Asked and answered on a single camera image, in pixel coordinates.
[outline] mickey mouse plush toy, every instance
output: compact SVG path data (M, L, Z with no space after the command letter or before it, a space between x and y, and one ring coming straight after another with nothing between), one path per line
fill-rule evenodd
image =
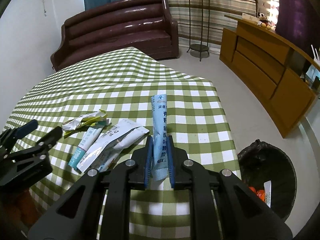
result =
M258 13L259 14L259 22L258 25L260 25L263 28L267 28L267 30L271 29L270 22L268 21L267 17L263 13Z

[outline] purple curtain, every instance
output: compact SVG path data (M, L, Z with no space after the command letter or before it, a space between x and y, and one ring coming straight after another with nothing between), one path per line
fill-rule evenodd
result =
M276 33L313 58L311 44L320 47L319 15L309 0L279 0L279 4Z

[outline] trash bin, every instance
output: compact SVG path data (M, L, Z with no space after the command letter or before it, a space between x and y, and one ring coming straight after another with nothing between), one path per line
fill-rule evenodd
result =
M242 181L263 189L271 180L271 209L283 221L289 217L297 193L297 177L290 158L279 148L255 140L238 154Z

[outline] gray floor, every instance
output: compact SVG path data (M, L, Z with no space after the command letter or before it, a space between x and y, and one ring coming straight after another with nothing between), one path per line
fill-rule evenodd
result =
M212 81L231 128L236 150L239 152L255 139L266 141L282 149L292 160L297 174L297 195L286 223L293 234L305 225L320 200L319 173L313 151L300 125L283 139L260 102L243 82L219 60L210 54L199 62L196 52L186 53L180 48L180 58L163 60L162 64L174 70Z

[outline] wooden cabinet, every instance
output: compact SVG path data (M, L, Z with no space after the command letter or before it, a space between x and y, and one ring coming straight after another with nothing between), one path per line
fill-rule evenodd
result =
M293 71L293 55L316 65L306 53L281 36L242 19L237 29L223 29L220 60L264 106L282 137L297 125L316 94Z

